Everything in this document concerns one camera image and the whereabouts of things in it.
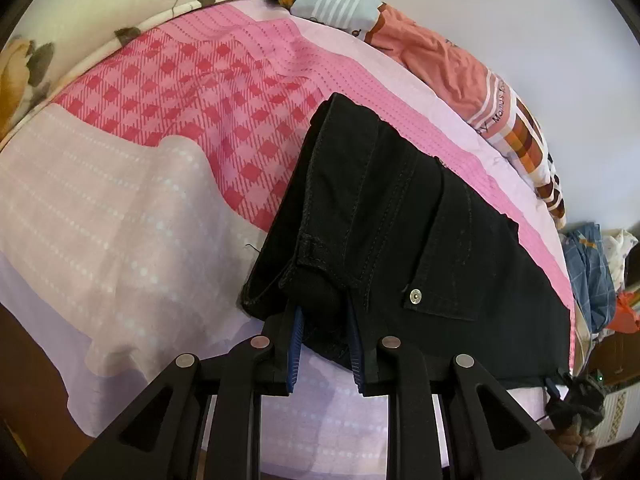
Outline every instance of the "white wall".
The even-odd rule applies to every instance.
[[[640,221],[640,45],[610,0],[384,0],[508,81],[543,127],[569,222]]]

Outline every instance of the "blue plaid cloth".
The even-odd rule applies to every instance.
[[[602,249],[600,226],[590,222],[571,231],[562,250],[575,301],[591,333],[598,333],[616,313],[616,291]]]

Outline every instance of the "yellow flower print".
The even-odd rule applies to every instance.
[[[29,82],[29,48],[28,40],[17,38],[11,40],[0,52],[0,140],[11,129],[11,118],[20,106]]]

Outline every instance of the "triangular cutout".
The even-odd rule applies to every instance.
[[[502,451],[529,440],[529,431],[489,388],[478,386],[476,391],[495,449]]]
[[[120,441],[141,451],[149,452],[156,446],[164,414],[169,406],[173,389],[165,386],[146,405],[138,416],[122,431]]]

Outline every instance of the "black jeans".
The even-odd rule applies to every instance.
[[[503,385],[568,367],[569,311],[518,225],[341,94],[322,103],[241,293],[252,316],[305,313],[304,343],[350,367],[359,302],[425,354],[473,355]]]

